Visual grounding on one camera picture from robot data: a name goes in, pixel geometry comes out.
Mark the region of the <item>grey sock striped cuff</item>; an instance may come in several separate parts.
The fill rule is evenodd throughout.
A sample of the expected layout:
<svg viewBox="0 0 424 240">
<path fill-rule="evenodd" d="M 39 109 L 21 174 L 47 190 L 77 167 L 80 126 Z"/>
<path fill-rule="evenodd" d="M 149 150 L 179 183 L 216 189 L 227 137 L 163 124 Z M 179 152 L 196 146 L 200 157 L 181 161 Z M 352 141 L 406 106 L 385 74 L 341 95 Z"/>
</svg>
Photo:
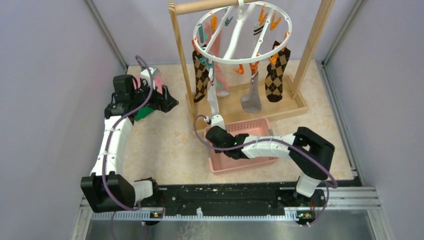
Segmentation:
<svg viewBox="0 0 424 240">
<path fill-rule="evenodd" d="M 258 62 L 249 64 L 251 77 L 249 82 L 249 91 L 240 98 L 242 109 L 249 114 L 256 114 L 262 110 L 262 103 L 259 95 L 258 83 L 259 72 Z"/>
</svg>

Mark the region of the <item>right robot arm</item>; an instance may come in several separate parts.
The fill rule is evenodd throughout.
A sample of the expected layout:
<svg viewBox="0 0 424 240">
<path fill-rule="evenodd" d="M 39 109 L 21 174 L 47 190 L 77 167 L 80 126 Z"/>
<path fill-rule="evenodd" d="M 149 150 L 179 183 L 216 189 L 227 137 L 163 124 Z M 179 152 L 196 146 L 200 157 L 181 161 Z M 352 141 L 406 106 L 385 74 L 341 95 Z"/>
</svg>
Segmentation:
<svg viewBox="0 0 424 240">
<path fill-rule="evenodd" d="M 299 206 L 307 206 L 317 186 L 330 177 L 335 146 L 304 126 L 295 133 L 279 136 L 231 135 L 222 127 L 213 126 L 205 138 L 215 152 L 235 160 L 259 157 L 293 160 L 301 170 L 293 192 L 293 200 Z"/>
</svg>

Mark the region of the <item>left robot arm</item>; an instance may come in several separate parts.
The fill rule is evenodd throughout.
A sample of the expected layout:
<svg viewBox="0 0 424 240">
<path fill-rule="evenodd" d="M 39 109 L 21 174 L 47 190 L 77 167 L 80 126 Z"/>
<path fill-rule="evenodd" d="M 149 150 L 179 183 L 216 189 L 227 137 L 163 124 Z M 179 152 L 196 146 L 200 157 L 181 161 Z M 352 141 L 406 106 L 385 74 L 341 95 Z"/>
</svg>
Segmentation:
<svg viewBox="0 0 424 240">
<path fill-rule="evenodd" d="M 123 175 L 128 138 L 140 106 L 169 112 L 179 104 L 166 85 L 155 77 L 115 76 L 114 92 L 104 109 L 104 132 L 95 166 L 81 178 L 80 187 L 95 213 L 135 211 L 143 201 L 154 207 L 160 202 L 158 184 L 149 177 L 130 183 Z"/>
</svg>

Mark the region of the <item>wooden hanger rack stand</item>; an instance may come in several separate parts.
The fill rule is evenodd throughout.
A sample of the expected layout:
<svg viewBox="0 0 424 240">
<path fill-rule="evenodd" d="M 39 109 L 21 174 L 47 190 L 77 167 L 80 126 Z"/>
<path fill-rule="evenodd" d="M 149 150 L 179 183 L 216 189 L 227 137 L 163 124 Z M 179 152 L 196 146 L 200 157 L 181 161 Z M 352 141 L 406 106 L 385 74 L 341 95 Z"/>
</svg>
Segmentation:
<svg viewBox="0 0 424 240">
<path fill-rule="evenodd" d="M 286 71 L 293 33 L 290 16 L 258 0 L 168 2 L 192 123 L 195 117 L 221 115 L 231 122 L 254 118 L 280 120 L 305 113 L 300 92 L 334 2 L 320 3 L 295 75 Z M 203 12 L 191 35 L 195 90 L 191 89 L 178 17 Z"/>
</svg>

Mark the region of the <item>white round clip hanger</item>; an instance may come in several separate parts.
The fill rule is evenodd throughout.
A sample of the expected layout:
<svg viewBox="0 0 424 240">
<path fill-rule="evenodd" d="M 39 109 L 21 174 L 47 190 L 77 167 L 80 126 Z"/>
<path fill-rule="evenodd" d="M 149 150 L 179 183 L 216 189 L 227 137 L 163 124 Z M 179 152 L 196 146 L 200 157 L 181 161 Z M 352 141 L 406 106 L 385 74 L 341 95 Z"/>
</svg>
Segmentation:
<svg viewBox="0 0 424 240">
<path fill-rule="evenodd" d="M 287 46 L 293 30 L 291 17 L 280 7 L 259 0 L 208 0 L 196 5 L 195 11 L 205 12 L 192 31 L 196 47 L 208 61 L 226 65 L 250 64 L 269 60 L 275 63 L 277 53 Z M 254 24 L 264 23 L 259 37 L 253 36 Z M 210 23 L 212 36 L 204 24 Z M 210 54 L 211 45 L 221 32 L 220 56 Z"/>
</svg>

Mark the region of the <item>pink folded cloth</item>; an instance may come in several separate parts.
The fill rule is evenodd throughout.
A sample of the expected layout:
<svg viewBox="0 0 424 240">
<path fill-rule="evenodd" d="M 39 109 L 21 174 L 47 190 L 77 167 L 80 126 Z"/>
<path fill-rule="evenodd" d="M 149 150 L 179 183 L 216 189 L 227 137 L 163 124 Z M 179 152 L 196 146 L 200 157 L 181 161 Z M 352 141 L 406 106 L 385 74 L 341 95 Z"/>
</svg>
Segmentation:
<svg viewBox="0 0 424 240">
<path fill-rule="evenodd" d="M 133 86 L 135 90 L 139 89 L 142 85 L 151 83 L 149 76 L 141 76 L 140 74 L 135 76 L 132 81 L 133 81 Z M 163 80 L 160 73 L 154 76 L 154 86 L 158 93 L 160 94 L 163 93 L 163 90 L 162 90 Z"/>
</svg>

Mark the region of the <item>green folded cloth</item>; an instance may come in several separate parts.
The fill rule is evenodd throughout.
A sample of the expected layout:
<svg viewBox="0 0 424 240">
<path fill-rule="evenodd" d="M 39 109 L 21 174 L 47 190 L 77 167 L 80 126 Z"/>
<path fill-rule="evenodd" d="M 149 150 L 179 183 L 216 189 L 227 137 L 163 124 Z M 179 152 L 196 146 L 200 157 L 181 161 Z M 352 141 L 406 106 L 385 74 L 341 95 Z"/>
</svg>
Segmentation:
<svg viewBox="0 0 424 240">
<path fill-rule="evenodd" d="M 155 110 L 149 106 L 145 106 L 138 110 L 137 114 L 134 117 L 135 121 L 140 121 L 146 118 L 148 115 L 152 114 Z"/>
</svg>

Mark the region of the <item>brown argyle sock left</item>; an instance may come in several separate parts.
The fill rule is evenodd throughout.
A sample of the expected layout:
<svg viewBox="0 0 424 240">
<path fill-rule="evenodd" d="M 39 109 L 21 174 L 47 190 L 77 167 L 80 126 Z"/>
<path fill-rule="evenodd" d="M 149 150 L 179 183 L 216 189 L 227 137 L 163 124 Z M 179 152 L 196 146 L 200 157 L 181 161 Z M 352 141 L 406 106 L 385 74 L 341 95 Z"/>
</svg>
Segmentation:
<svg viewBox="0 0 424 240">
<path fill-rule="evenodd" d="M 194 49 L 192 52 L 192 60 L 195 74 L 195 93 L 193 95 L 193 101 L 198 103 L 207 95 L 210 78 L 208 67 L 203 63 L 203 55 L 196 47 L 196 42 L 198 42 L 197 37 L 195 37 L 191 43 Z"/>
</svg>

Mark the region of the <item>brown argyle sock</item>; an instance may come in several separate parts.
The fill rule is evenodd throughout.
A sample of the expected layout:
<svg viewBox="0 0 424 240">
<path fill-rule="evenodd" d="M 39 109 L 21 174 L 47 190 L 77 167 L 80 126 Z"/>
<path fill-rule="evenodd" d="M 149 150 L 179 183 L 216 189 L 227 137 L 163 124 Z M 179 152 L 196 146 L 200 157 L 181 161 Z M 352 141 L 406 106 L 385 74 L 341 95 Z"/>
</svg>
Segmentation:
<svg viewBox="0 0 424 240">
<path fill-rule="evenodd" d="M 291 50 L 285 46 L 277 53 L 275 63 L 270 62 L 266 67 L 265 95 L 271 103 L 277 103 L 283 99 L 283 75 L 290 56 Z"/>
<path fill-rule="evenodd" d="M 203 55 L 196 47 L 196 42 L 198 42 L 197 37 L 195 37 L 191 43 L 194 49 L 192 52 L 192 60 L 195 74 L 195 93 L 193 95 L 193 101 L 198 103 L 207 95 L 210 78 L 208 67 L 203 63 Z"/>
</svg>

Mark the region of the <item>pink teal sock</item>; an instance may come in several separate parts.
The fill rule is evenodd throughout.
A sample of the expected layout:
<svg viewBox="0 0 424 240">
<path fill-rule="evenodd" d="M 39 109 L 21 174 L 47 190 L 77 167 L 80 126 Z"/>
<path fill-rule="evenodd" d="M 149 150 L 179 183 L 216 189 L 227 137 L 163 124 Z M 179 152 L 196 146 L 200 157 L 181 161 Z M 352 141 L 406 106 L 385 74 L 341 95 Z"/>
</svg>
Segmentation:
<svg viewBox="0 0 424 240">
<path fill-rule="evenodd" d="M 205 23 L 203 25 L 203 30 L 206 34 L 208 34 L 208 38 L 206 39 L 206 44 L 208 45 L 213 35 L 211 24 L 209 22 Z M 211 55 L 214 55 L 216 57 L 220 56 L 221 39 L 222 39 L 222 32 L 220 31 L 209 50 L 209 53 Z M 217 81 L 216 83 L 217 96 L 218 97 L 228 96 L 230 93 L 229 85 L 219 62 L 214 63 L 214 76 L 215 76 L 215 80 Z"/>
</svg>

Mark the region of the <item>brown argyle sock right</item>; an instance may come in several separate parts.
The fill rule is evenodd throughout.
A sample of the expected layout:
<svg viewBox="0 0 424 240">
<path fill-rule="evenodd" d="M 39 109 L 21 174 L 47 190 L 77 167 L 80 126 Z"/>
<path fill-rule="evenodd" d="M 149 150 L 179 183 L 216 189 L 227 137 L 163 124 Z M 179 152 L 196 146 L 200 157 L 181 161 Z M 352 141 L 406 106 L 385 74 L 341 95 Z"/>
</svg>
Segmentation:
<svg viewBox="0 0 424 240">
<path fill-rule="evenodd" d="M 277 53 L 275 63 L 270 62 L 266 67 L 265 95 L 271 103 L 277 103 L 283 99 L 283 75 L 290 56 L 291 50 L 285 46 Z"/>
</svg>

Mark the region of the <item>white black striped sock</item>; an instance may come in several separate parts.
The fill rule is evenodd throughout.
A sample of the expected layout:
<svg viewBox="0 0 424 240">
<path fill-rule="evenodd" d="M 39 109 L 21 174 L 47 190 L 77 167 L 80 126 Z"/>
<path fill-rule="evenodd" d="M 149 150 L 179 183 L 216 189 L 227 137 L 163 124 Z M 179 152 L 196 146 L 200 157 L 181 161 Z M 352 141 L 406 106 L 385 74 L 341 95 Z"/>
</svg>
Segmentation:
<svg viewBox="0 0 424 240">
<path fill-rule="evenodd" d="M 253 26 L 253 36 L 258 38 L 260 34 L 262 33 L 264 28 L 264 23 L 261 23 L 261 21 L 257 21 Z"/>
</svg>

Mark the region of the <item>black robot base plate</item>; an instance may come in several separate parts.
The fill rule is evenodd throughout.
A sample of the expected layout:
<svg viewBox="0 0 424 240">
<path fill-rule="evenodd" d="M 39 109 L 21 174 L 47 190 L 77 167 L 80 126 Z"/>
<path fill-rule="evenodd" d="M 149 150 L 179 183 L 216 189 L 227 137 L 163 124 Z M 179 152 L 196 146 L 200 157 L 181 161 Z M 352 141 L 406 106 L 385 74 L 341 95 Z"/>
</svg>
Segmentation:
<svg viewBox="0 0 424 240">
<path fill-rule="evenodd" d="M 326 206 L 326 194 L 295 192 L 293 182 L 157 185 L 141 201 L 153 220 L 288 220 L 311 224 Z"/>
</svg>

